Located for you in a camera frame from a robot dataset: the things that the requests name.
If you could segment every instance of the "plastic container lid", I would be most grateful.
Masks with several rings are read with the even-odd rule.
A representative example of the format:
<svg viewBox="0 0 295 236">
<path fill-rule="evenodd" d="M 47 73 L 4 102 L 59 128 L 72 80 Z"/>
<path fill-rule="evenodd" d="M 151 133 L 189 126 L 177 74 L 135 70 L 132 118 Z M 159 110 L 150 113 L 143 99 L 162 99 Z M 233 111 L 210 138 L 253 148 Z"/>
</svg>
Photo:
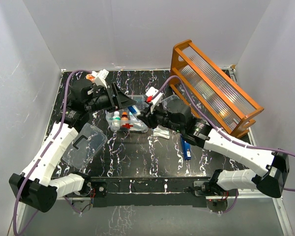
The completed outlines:
<svg viewBox="0 0 295 236">
<path fill-rule="evenodd" d="M 103 131 L 95 125 L 86 123 L 79 135 L 66 149 L 62 159 L 69 166 L 82 169 L 102 150 L 105 143 L 107 143 L 107 137 Z"/>
</svg>

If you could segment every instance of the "brown bottle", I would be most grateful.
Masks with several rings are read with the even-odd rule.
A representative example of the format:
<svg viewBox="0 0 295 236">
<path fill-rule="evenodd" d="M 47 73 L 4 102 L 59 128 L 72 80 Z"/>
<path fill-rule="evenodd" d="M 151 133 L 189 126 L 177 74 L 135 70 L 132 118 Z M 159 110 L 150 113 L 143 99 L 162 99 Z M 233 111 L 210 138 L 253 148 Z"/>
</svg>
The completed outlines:
<svg viewBox="0 0 295 236">
<path fill-rule="evenodd" d="M 127 112 L 122 113 L 121 120 L 129 120 Z"/>
</svg>

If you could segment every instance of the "small bottle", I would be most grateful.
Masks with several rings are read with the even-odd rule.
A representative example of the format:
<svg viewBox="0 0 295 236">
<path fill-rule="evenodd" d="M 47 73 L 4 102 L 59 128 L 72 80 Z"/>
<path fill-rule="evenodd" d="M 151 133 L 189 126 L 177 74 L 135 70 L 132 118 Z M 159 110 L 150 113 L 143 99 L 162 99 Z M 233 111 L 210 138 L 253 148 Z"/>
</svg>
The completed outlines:
<svg viewBox="0 0 295 236">
<path fill-rule="evenodd" d="M 119 116 L 119 112 L 114 112 L 114 116 L 113 116 L 113 122 L 112 125 L 110 127 L 110 129 L 114 132 L 118 131 L 120 129 L 120 116 Z"/>
<path fill-rule="evenodd" d="M 124 121 L 129 120 L 129 118 L 128 118 L 128 113 L 127 113 L 127 112 L 123 112 L 123 113 L 122 113 L 121 120 L 124 120 Z"/>
</svg>

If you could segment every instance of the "black marble tabletop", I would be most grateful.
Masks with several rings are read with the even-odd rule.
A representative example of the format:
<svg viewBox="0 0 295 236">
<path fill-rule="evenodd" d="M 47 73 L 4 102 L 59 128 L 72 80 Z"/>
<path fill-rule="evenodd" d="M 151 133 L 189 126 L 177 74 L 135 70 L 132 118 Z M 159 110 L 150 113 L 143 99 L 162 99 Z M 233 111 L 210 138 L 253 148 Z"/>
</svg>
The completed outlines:
<svg viewBox="0 0 295 236">
<path fill-rule="evenodd" d="M 64 72 L 53 108 L 47 134 L 60 113 L 64 97 L 64 85 L 70 72 Z M 78 72 L 71 79 L 85 78 L 86 72 Z M 106 78 L 108 84 L 116 82 L 125 94 L 144 95 L 149 87 L 160 88 L 168 78 L 168 70 L 155 71 L 111 71 Z M 172 95 L 166 89 L 165 97 Z M 216 152 L 191 147 L 190 161 L 183 159 L 180 135 L 170 131 L 170 139 L 153 137 L 147 133 L 117 132 L 109 129 L 105 112 L 92 114 L 90 124 L 96 125 L 108 141 L 91 162 L 80 172 L 91 177 L 211 177 L 216 169 L 241 170 L 245 167 Z M 53 177 L 62 177 L 75 170 L 61 160 Z"/>
</svg>

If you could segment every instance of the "transparent plastic container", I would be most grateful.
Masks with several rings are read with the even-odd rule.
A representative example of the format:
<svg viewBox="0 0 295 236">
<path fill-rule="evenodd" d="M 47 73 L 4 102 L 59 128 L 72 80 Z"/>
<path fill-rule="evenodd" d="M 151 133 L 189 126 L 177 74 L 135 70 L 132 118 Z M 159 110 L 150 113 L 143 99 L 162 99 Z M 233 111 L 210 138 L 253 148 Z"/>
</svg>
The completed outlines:
<svg viewBox="0 0 295 236">
<path fill-rule="evenodd" d="M 167 104 L 174 99 L 179 99 L 179 97 L 176 94 L 173 94 L 172 96 L 169 96 L 169 97 L 163 99 L 161 101 L 161 103 L 163 104 L 163 108 L 166 109 Z"/>
<path fill-rule="evenodd" d="M 86 123 L 79 135 L 64 152 L 62 159 L 69 166 L 82 169 L 102 150 L 105 143 L 107 143 L 107 137 L 103 134 L 103 131 Z"/>
<path fill-rule="evenodd" d="M 128 95 L 128 97 L 130 97 L 131 99 L 137 102 L 137 107 L 139 108 L 139 110 L 143 110 L 145 107 L 148 106 L 144 100 L 143 95 Z M 135 132 L 142 132 L 142 133 L 146 133 L 148 131 L 148 127 L 142 121 L 136 119 L 135 117 L 133 117 L 133 119 L 130 119 L 130 114 L 129 114 L 130 111 L 128 110 L 128 108 L 119 110 L 120 117 L 123 112 L 127 112 L 129 120 L 127 121 L 121 120 L 120 129 L 118 131 L 122 131 L 122 132 L 135 131 Z M 113 116 L 114 116 L 113 112 L 106 113 L 106 120 L 110 128 L 113 126 L 113 122 L 114 122 Z"/>
</svg>

